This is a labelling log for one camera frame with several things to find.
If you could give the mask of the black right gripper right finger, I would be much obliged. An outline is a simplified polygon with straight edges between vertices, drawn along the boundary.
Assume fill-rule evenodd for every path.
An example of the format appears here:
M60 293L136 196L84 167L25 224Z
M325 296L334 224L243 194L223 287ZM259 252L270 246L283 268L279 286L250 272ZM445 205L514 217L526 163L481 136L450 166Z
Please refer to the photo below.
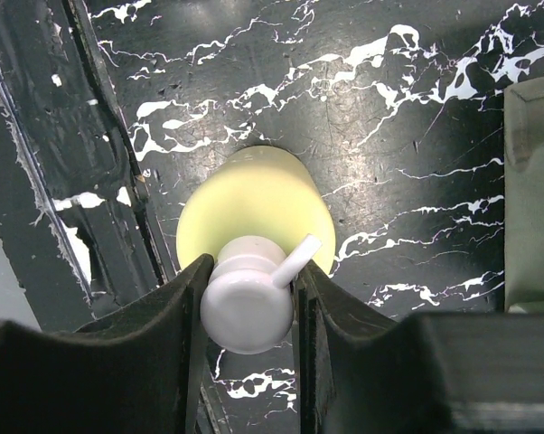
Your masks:
M544 433L544 315L395 322L315 264L294 285L303 433Z

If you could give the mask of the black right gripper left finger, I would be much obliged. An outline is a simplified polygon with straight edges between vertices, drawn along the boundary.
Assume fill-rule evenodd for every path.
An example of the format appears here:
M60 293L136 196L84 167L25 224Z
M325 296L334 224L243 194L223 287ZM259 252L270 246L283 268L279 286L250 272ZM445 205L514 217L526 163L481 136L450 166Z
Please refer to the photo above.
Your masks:
M73 333L0 320L0 433L191 433L207 335L200 301L214 265Z

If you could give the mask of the yellow round pump bottle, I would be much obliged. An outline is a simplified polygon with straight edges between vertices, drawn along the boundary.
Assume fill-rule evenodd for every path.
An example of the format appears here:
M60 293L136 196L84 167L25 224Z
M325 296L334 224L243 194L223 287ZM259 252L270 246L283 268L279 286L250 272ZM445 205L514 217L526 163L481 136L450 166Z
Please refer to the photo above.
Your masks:
M291 283L309 261L333 267L333 218L300 160L273 146L231 155L186 202L176 254L215 260L201 300L208 336L236 354L276 346L293 323Z

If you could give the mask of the green canvas bag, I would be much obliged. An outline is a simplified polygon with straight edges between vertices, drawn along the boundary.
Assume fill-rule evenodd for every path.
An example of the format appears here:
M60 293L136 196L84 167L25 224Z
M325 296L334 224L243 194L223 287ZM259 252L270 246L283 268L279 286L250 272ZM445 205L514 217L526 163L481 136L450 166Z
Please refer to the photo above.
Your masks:
M505 309L544 314L544 77L504 95Z

